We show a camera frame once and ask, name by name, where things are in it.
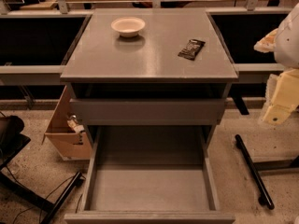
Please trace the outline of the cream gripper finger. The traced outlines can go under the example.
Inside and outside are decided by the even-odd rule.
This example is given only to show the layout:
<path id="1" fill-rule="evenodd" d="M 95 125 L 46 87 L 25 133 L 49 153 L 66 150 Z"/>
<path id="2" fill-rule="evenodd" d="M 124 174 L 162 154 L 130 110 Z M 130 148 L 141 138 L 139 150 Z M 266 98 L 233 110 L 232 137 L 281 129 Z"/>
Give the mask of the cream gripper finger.
<path id="1" fill-rule="evenodd" d="M 270 33 L 268 33 L 266 36 L 264 36 L 261 40 L 259 40 L 255 45 L 254 49 L 256 51 L 267 53 L 267 52 L 273 52 L 275 48 L 275 38 L 277 35 L 278 29 L 274 29 Z"/>
<path id="2" fill-rule="evenodd" d="M 299 70 L 288 69 L 267 80 L 266 102 L 262 121 L 272 125 L 283 123 L 299 106 Z"/>

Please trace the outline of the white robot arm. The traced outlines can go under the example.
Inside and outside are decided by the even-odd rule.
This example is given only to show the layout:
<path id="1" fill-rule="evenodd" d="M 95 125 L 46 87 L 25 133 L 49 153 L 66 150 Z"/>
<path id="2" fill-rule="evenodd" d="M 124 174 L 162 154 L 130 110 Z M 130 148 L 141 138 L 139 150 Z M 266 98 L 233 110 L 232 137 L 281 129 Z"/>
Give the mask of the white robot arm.
<path id="1" fill-rule="evenodd" d="M 280 75 L 271 74 L 268 78 L 263 106 L 262 121 L 279 125 L 299 106 L 299 4 L 253 48 L 273 52 L 275 61 L 285 67 Z"/>

